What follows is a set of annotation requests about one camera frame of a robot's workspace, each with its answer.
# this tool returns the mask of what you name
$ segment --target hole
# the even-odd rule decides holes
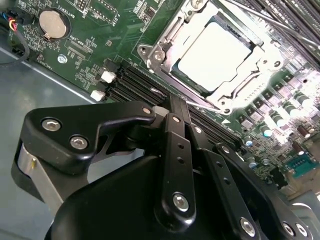
[[[276,61],[276,62],[274,63],[274,67],[275,67],[275,68],[277,68],[277,67],[279,67],[279,66],[280,66],[280,64],[281,64],[281,62],[280,62],[280,61]]]
[[[220,168],[223,168],[224,166],[222,165],[221,162],[217,161],[216,164],[220,167]]]
[[[179,156],[177,157],[177,160],[178,160],[178,162],[181,163],[181,164],[184,164],[184,163],[185,163],[185,161],[184,161],[181,157],[179,157]]]
[[[230,184],[231,184],[231,182],[229,181],[229,179],[226,178],[226,177],[223,178],[223,181],[224,181],[227,185],[230,185]]]

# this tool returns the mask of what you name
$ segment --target screw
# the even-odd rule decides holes
[[[242,229],[250,236],[250,237],[254,237],[256,235],[256,230],[254,228],[254,226],[244,217],[242,217],[240,219],[240,224]]]
[[[177,118],[176,116],[173,117],[173,120],[175,120],[177,123],[180,123],[180,119]]]
[[[181,212],[186,212],[189,209],[189,203],[187,199],[181,194],[177,193],[173,196],[173,203]]]
[[[202,8],[203,4],[204,0],[191,0],[191,6],[196,10]]]
[[[202,133],[202,130],[201,130],[200,127],[198,127],[198,126],[195,126],[195,127],[194,127],[194,130],[195,130],[198,134],[201,134],[201,133]]]
[[[61,64],[66,64],[68,62],[68,58],[63,54],[59,54],[57,60]]]
[[[42,127],[47,131],[55,132],[61,128],[61,125],[57,120],[46,119],[42,122]]]
[[[140,47],[140,53],[141,53],[142,55],[146,55],[147,50],[146,50],[144,47]]]
[[[85,140],[81,136],[74,136],[73,138],[71,138],[70,144],[72,147],[78,150],[83,150],[88,146],[87,140]]]
[[[299,232],[300,232],[303,236],[305,236],[305,237],[308,236],[308,233],[307,233],[307,231],[305,230],[305,228],[304,228],[303,226],[301,226],[299,223],[296,223],[295,225],[296,225],[296,227],[298,228]]]
[[[291,226],[289,224],[287,224],[286,222],[282,223],[282,226],[284,227],[284,230],[291,236],[295,236],[295,232],[293,231],[293,229],[291,228]]]
[[[32,158],[32,162],[31,162],[31,169],[34,169],[37,165],[37,159],[36,158]]]
[[[227,148],[226,146],[222,146],[222,150],[227,154],[230,153],[229,148]]]
[[[150,111],[148,108],[145,108],[145,107],[144,107],[142,110],[143,110],[146,114],[151,114],[151,111]]]
[[[165,59],[165,53],[163,51],[156,51],[154,53],[154,59],[161,62]]]

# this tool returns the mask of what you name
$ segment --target capacitor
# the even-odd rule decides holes
[[[245,136],[245,137],[243,138],[243,142],[244,142],[244,144],[245,144],[247,147],[252,147],[252,145],[254,144],[254,143],[252,142],[252,138],[251,138],[250,136]]]
[[[272,117],[272,120],[275,122],[275,124],[281,128],[284,125],[286,125],[286,121],[282,118],[282,116],[280,116],[279,114],[275,114]]]
[[[310,108],[313,105],[313,101],[304,94],[297,96],[296,100],[304,108]]]
[[[299,116],[299,110],[291,104],[287,105],[284,109],[292,118],[296,118],[297,116]]]
[[[268,166],[269,165],[269,159],[263,159],[262,160],[262,164],[265,165],[265,166]]]
[[[271,137],[273,134],[273,131],[267,125],[261,126],[260,131],[262,132],[263,136],[265,136],[267,138]]]
[[[292,143],[292,148],[299,156],[301,156],[305,153],[303,148],[297,142]]]
[[[309,138],[311,136],[310,132],[304,127],[304,126],[298,126],[296,130],[304,137],[304,138]]]
[[[254,169],[258,164],[256,163],[255,157],[250,156],[246,159],[246,163],[249,165],[249,168]]]

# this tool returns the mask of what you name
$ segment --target black bracket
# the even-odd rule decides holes
[[[222,143],[213,147],[208,142],[203,130],[191,123],[185,101],[170,96],[161,106],[152,109],[143,102],[132,101],[33,110],[23,123],[19,147],[23,147],[24,152],[18,148],[12,176],[15,178],[20,170],[19,178],[15,179],[17,185],[49,203],[50,195],[48,191],[43,192],[43,185],[41,189],[35,188],[39,184],[30,186],[31,179],[40,179],[37,166],[30,162],[33,159],[43,169],[40,172],[48,183],[59,183],[54,190],[61,193],[58,197],[62,207],[68,206],[64,200],[68,202],[68,199],[81,194],[73,193],[70,187],[65,191],[57,178],[77,182],[78,178],[83,179],[86,175],[91,163],[116,154],[128,154],[136,148],[145,149],[144,158],[136,165],[132,163],[130,168],[136,169],[142,162],[154,165],[157,161],[158,177],[154,176],[158,182],[156,198],[149,202],[154,201],[154,216],[167,232],[182,234],[193,226],[199,226],[194,169],[200,168],[201,178],[207,184],[205,189],[215,196],[221,213],[219,221],[212,220],[210,224],[219,226],[224,238],[313,239],[303,222],[275,192],[265,187],[231,147]],[[112,176],[111,179],[117,180],[117,176],[122,176],[121,171]],[[24,178],[29,186],[20,184]],[[73,184],[74,191],[99,195],[94,190],[98,183],[83,187],[86,184]],[[106,189],[112,191],[112,184],[107,184]]]

